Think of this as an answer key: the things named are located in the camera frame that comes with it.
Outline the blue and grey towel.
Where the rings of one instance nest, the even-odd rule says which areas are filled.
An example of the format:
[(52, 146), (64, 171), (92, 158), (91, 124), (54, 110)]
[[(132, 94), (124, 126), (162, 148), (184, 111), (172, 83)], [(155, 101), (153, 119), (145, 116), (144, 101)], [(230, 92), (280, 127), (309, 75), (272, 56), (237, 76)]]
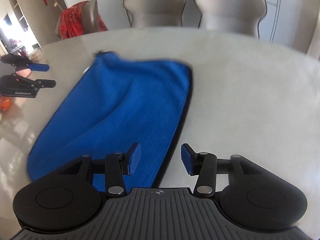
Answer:
[(99, 53), (35, 142), (27, 161), (30, 179), (83, 154), (103, 159), (137, 142), (141, 158), (125, 186), (151, 187), (178, 141), (192, 88), (186, 64)]

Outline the orange toy pot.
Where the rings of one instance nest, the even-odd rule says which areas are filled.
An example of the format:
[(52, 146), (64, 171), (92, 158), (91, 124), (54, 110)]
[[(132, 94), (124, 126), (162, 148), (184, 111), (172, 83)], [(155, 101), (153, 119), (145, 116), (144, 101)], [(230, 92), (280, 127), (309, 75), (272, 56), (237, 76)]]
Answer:
[(8, 97), (0, 97), (0, 111), (4, 112), (7, 111), (12, 105), (12, 101)]

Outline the beige chair left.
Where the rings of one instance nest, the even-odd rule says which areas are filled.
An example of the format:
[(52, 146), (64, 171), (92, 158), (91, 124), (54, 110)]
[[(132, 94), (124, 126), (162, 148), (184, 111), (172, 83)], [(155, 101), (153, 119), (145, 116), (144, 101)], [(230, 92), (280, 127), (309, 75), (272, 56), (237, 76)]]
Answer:
[(187, 0), (124, 0), (131, 15), (132, 28), (183, 25), (183, 11)]

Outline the beige chair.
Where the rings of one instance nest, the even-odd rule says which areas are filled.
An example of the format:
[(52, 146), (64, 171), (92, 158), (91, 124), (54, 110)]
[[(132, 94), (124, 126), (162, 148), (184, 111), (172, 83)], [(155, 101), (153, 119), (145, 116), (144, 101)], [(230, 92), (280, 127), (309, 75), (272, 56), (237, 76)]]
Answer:
[(187, 0), (124, 0), (131, 15), (132, 28), (183, 25), (183, 11)]
[(233, 32), (259, 38), (259, 23), (267, 14), (266, 0), (194, 0), (201, 13), (200, 29)]

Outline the beige chair right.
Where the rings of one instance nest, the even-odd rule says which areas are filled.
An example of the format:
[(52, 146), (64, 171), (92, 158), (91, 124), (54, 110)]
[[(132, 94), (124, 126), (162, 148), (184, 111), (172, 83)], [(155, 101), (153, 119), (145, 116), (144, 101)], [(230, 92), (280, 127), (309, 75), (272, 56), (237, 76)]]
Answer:
[(201, 13), (200, 29), (233, 32), (259, 38), (259, 23), (267, 14), (266, 0), (194, 0)]

